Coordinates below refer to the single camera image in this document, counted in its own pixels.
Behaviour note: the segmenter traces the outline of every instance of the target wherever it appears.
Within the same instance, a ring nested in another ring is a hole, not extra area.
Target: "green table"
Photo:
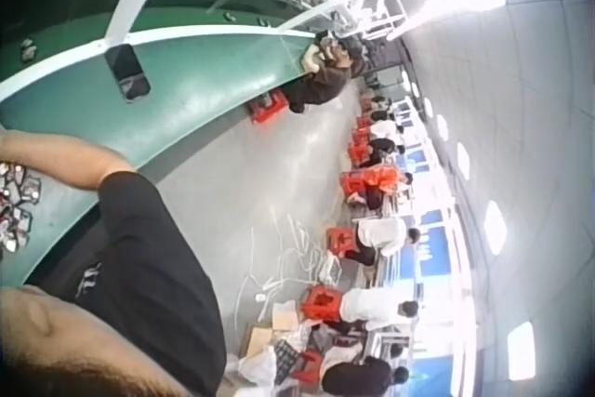
[[[0,104],[0,119],[8,128],[65,133],[109,146],[140,167],[229,109],[300,76],[299,58],[310,42],[266,35],[153,42],[137,47],[152,85],[147,98],[126,104],[103,57],[97,57],[22,89]],[[94,193],[43,178],[41,201],[31,208],[31,241],[5,254],[3,284],[26,281],[96,202]]]

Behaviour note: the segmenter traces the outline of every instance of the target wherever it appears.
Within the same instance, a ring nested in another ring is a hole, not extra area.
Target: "white bag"
[[[272,388],[277,375],[277,356],[272,346],[250,358],[240,360],[238,372],[246,380],[263,388]]]

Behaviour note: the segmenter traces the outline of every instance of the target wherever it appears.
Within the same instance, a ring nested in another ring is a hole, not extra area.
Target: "factory floor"
[[[176,161],[163,158],[147,166],[211,276],[228,352],[237,353],[247,324],[267,321],[273,302],[299,300],[315,274],[325,229],[344,217],[338,175],[349,168],[358,97],[351,83],[331,103],[264,126],[240,107],[170,151],[184,160],[173,170]],[[349,281],[355,269],[346,270]]]

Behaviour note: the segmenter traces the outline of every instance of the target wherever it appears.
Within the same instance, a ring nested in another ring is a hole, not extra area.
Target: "black phone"
[[[151,85],[130,44],[109,48],[105,52],[105,60],[127,101],[132,102],[149,94]]]

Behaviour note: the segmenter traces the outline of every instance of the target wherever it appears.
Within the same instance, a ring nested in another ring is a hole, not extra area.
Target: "printed logo on shirt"
[[[101,262],[85,270],[85,272],[83,273],[83,277],[81,278],[81,282],[78,284],[78,288],[76,290],[77,298],[81,297],[95,286],[95,284],[97,283],[97,278],[99,276],[100,267]]]

